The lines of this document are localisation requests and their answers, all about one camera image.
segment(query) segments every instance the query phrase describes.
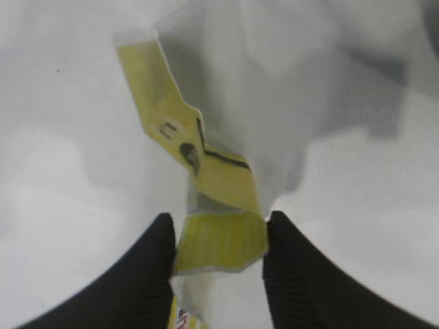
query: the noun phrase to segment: white fabric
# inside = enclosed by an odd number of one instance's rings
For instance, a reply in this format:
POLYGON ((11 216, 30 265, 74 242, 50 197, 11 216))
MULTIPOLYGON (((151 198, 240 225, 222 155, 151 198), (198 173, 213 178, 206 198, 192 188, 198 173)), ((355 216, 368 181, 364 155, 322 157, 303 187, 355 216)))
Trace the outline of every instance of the white fabric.
MULTIPOLYGON (((142 133, 111 38, 188 3, 163 28, 202 69, 206 98, 183 94, 248 157, 264 210, 439 324, 439 64, 421 2, 0 0, 0 327, 94 280, 159 212, 181 231, 185 170, 142 133)), ((260 277, 218 280, 213 329, 268 328, 260 277)))

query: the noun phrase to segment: black line marking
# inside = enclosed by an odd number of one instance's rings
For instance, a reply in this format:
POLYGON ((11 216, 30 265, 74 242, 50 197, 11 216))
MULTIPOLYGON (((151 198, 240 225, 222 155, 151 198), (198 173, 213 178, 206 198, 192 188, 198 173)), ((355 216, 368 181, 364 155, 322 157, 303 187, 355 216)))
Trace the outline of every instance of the black line marking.
POLYGON ((217 152, 207 151, 206 150, 206 146, 205 146, 206 144, 205 144, 205 140, 204 140, 203 131, 202 131, 202 128, 201 128, 201 120, 200 120, 200 118, 197 118, 197 127, 198 127, 198 134, 200 135, 201 144, 202 144, 203 150, 204 150, 204 155, 212 156, 214 158, 217 158, 218 160, 230 163, 231 165, 235 165, 237 167, 241 167, 241 168, 245 168, 245 169, 250 170, 250 167, 245 162, 227 158, 226 156, 222 156, 221 154, 219 154, 217 152))
POLYGON ((200 139, 201 139, 201 145, 203 145, 203 149, 206 149, 205 141, 204 141, 204 135, 203 135, 203 130, 201 128, 201 120, 200 120, 200 118, 197 118, 197 127, 198 127, 198 134, 200 135, 200 139))
POLYGON ((169 122, 165 122, 165 125, 167 125, 169 128, 171 128, 173 131, 177 132, 177 128, 175 128, 172 124, 169 122))
POLYGON ((248 166, 247 163, 227 158, 226 156, 222 156, 221 154, 219 154, 217 152, 212 152, 212 151, 204 150, 204 154, 206 156, 212 156, 214 158, 217 158, 218 160, 230 163, 231 165, 235 165, 235 166, 238 166, 238 167, 250 170, 250 167, 248 166))
POLYGON ((161 132, 164 137, 166 137, 167 139, 171 140, 171 136, 166 134, 165 131, 162 128, 160 128, 158 131, 161 132))

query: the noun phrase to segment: folded yellow paper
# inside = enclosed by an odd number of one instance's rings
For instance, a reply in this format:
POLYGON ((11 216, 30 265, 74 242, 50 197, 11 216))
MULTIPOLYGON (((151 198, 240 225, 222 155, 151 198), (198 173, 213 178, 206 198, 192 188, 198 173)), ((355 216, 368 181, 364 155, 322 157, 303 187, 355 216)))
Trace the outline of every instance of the folded yellow paper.
POLYGON ((146 134, 188 169, 200 195, 227 208, 186 218, 173 274, 242 271, 268 248, 246 159, 206 142, 202 115, 183 100, 156 38, 117 52, 146 134))

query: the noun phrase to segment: white cloth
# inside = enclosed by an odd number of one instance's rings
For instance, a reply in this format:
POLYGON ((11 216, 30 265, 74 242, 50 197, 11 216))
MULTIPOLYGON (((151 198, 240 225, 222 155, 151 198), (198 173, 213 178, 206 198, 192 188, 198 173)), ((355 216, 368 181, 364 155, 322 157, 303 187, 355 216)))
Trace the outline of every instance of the white cloth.
MULTIPOLYGON (((185 170, 141 131, 111 38, 188 3, 165 50, 264 210, 439 324, 439 65, 417 2, 0 0, 0 327, 85 287, 159 212, 181 231, 185 170)), ((260 265, 218 280, 212 329, 269 326, 260 265)))

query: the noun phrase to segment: yellow strip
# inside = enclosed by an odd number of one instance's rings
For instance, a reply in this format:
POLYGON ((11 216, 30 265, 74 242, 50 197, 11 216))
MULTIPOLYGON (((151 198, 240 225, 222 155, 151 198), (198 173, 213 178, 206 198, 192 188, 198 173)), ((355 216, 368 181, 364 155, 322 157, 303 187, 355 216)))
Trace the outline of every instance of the yellow strip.
MULTIPOLYGON (((187 217, 174 275, 241 271, 268 249, 267 229, 246 159, 205 141, 202 115, 183 100, 157 40, 119 47, 117 53, 145 133, 187 168, 200 194, 229 209, 187 217)), ((174 300, 168 329, 175 329, 178 309, 174 300)))
POLYGON ((196 317, 191 317, 188 329, 198 329, 198 322, 196 317))
POLYGON ((167 322, 167 329, 175 329, 176 309, 177 309, 177 300, 174 298, 172 300, 171 312, 169 314, 169 321, 167 322))

